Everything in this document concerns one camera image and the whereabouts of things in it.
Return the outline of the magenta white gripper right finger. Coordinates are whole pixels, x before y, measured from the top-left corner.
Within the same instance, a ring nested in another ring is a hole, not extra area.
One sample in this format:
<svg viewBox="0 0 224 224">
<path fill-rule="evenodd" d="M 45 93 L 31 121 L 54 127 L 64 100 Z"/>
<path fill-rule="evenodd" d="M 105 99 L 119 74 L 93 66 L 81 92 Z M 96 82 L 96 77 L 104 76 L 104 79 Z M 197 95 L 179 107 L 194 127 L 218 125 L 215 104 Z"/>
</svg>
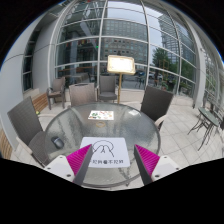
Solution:
<svg viewBox="0 0 224 224">
<path fill-rule="evenodd" d="M 180 166 L 168 155 L 158 156 L 137 144 L 134 145 L 134 156 L 144 185 L 180 170 Z"/>
</svg>

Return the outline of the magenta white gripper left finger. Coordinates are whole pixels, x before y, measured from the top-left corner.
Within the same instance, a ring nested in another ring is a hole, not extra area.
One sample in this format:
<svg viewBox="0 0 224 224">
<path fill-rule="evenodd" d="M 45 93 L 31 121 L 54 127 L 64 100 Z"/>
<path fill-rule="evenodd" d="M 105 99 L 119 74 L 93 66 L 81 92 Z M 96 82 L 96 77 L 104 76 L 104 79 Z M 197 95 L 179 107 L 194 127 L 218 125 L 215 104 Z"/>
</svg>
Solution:
<svg viewBox="0 0 224 224">
<path fill-rule="evenodd" d="M 68 156 L 59 155 L 44 170 L 81 186 L 92 155 L 92 145 L 87 145 Z"/>
</svg>

